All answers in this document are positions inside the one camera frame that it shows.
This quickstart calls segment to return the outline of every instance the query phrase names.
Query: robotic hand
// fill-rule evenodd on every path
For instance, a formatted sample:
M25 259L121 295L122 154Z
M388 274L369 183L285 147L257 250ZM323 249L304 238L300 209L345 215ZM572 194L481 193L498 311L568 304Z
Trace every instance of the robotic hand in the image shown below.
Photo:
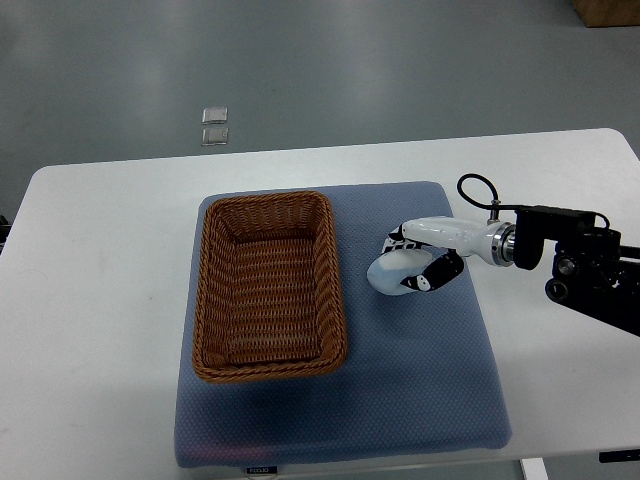
M471 199L462 190L468 178L483 181L493 193L491 205ZM461 257L478 255L489 265L533 270L545 239L555 240L552 277L547 297L561 305L640 336L640 248L620 245L620 232L604 215L546 206L501 205L486 178L467 174L458 193L472 205L491 211L486 225L450 217L404 222L389 233L382 255L367 272L371 285L387 295L432 291L464 269ZM500 210L514 210L516 224L501 222ZM604 227L596 227L596 217ZM448 249L433 260L423 246Z

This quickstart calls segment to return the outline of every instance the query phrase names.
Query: black cable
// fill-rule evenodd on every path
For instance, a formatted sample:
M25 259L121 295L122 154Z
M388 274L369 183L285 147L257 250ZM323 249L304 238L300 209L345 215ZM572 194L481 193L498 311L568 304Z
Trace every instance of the black cable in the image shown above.
M609 219L607 217L605 217L604 215L598 212L593 212L593 213L596 214L596 217L600 217L601 219L604 220L604 228L609 228L611 224L609 223Z
M487 187L489 187L489 190L491 190L491 194L493 195L493 203L491 205L480 203L474 200L469 195L467 195L464 192L464 190L462 190L462 184L468 178L475 178L476 180L480 180ZM501 205L500 199L498 197L498 190L496 189L496 187L493 185L493 183L491 183L491 181L488 178L483 177L482 175L479 175L477 173L467 173L466 175L461 176L460 179L458 180L458 184L456 185L456 188L460 196L464 198L467 202L469 202L474 207L482 208L484 210L500 211L500 210L519 210L521 208L530 208L529 205ZM611 225L609 223L609 219L605 217L602 213L598 213L598 212L593 212L593 213L597 217L600 217L602 218L602 220L604 220L604 228L608 229L609 226Z

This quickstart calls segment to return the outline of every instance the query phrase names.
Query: white object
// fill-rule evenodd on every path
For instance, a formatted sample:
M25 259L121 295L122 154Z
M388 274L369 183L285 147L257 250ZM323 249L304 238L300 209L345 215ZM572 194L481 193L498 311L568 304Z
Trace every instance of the white object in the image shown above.
M395 250L381 255L369 266L367 280L373 288L385 295L413 293L416 290L405 287L400 282L422 273L432 261L433 256L424 250Z
M181 475L173 454L175 399L203 198L429 180L443 186L455 217L483 222L487 212L455 189L471 171L491 179L504 202L602 212L622 232L623 244L640 246L640 163L612 130L40 170L0 255L3 478ZM466 190L478 199L487 194L482 185ZM501 217L515 221L512 212ZM544 284L552 258L550 243L531 272L467 260L513 429L505 448L285 465L279 472L328 474L637 448L640 338L550 302ZM244 476L239 468L202 472L206 478Z
M549 480L542 458L524 458L520 460L524 480Z

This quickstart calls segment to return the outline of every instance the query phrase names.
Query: cardboard box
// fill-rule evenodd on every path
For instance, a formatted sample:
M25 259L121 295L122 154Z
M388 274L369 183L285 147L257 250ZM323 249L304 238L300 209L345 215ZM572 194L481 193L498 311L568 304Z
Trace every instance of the cardboard box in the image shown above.
M640 0L573 0L587 27L640 25Z

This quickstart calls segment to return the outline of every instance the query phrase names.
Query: white robotic hand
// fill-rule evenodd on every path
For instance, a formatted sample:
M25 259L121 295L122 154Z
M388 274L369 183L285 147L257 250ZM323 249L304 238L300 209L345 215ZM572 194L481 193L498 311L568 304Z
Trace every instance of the white robotic hand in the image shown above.
M409 220L389 233L367 279L380 293L403 295L429 292L453 280L464 269L461 256L475 254L490 265L509 266L514 230L510 223L482 225L450 217ZM433 260L422 246L448 252Z

